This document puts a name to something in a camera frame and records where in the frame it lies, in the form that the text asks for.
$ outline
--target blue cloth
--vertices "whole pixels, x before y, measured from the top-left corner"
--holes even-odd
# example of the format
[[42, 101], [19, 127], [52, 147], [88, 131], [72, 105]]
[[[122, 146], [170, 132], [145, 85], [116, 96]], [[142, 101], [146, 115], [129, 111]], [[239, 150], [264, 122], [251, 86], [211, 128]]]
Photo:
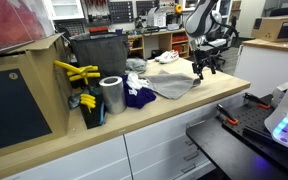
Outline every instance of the blue cloth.
[[122, 75], [121, 77], [123, 79], [126, 106], [141, 109], [145, 104], [156, 99], [153, 91], [145, 87], [142, 87], [140, 90], [136, 90], [136, 96], [134, 94], [130, 94], [129, 90], [132, 90], [132, 88], [126, 83], [128, 75]]

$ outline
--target white drawer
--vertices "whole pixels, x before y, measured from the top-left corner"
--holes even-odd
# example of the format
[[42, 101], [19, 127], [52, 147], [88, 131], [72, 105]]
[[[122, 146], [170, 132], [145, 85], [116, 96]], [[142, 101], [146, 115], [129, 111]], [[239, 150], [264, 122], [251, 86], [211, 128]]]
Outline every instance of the white drawer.
[[134, 156], [147, 149], [157, 146], [181, 135], [185, 135], [186, 125], [201, 121], [206, 114], [216, 114], [216, 104], [224, 107], [242, 104], [242, 93], [214, 101], [210, 104], [173, 116], [144, 128], [125, 134], [125, 141], [129, 156]]
[[98, 169], [89, 174], [76, 178], [76, 180], [107, 180], [107, 179], [127, 179], [131, 178], [130, 165], [128, 159], [125, 158], [108, 167]]
[[189, 148], [192, 149], [191, 151], [197, 150], [197, 147], [188, 139], [186, 135], [182, 135], [170, 141], [161, 143], [153, 148], [143, 151], [140, 154], [130, 156], [132, 171], [133, 173], [136, 173], [148, 166], [163, 161]]
[[180, 152], [168, 159], [160, 161], [146, 169], [134, 173], [134, 180], [168, 180], [175, 179], [190, 171], [195, 171], [200, 165], [210, 162], [204, 154], [199, 153], [195, 158], [189, 159], [187, 151]]
[[196, 167], [194, 170], [189, 171], [182, 176], [176, 178], [175, 180], [197, 180], [198, 178], [213, 171], [214, 169], [216, 169], [216, 167], [211, 163], [211, 161], [207, 161]]
[[127, 158], [122, 136], [9, 176], [5, 180], [71, 180]]

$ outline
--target black trash bin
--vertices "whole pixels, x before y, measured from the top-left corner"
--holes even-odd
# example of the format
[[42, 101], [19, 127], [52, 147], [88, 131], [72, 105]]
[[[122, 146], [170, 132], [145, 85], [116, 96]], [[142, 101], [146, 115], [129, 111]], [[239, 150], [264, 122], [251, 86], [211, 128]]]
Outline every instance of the black trash bin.
[[101, 78], [125, 74], [128, 36], [106, 33], [70, 38], [79, 66], [98, 66]]

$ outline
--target glowing light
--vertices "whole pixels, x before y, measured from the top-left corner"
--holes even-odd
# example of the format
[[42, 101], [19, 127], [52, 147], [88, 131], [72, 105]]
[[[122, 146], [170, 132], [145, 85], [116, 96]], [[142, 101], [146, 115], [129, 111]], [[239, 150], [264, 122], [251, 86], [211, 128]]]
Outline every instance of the glowing light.
[[282, 122], [285, 122], [286, 124], [288, 124], [288, 117], [286, 116]]
[[273, 134], [276, 136], [278, 135], [282, 129], [285, 128], [285, 126], [288, 124], [288, 117], [285, 117], [274, 129]]

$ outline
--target cardboard box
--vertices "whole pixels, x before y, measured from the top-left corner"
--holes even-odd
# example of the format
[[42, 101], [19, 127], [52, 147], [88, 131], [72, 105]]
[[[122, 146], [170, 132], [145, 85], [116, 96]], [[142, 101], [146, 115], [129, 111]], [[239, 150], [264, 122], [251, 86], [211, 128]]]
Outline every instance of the cardboard box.
[[0, 156], [66, 135], [71, 87], [53, 65], [66, 61], [60, 37], [0, 57]]
[[151, 8], [147, 14], [147, 25], [166, 27], [166, 11], [162, 8], [156, 10], [157, 7]]
[[241, 1], [233, 1], [231, 10], [240, 10], [240, 7], [241, 7]]
[[271, 42], [288, 41], [288, 16], [255, 19], [251, 36]]

